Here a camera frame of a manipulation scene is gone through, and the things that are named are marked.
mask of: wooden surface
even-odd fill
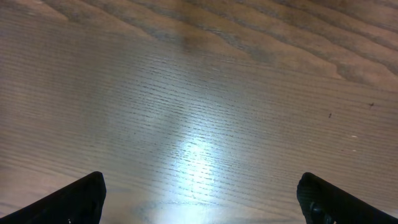
[[[94,170],[102,223],[398,215],[394,1],[0,1],[0,216]]]

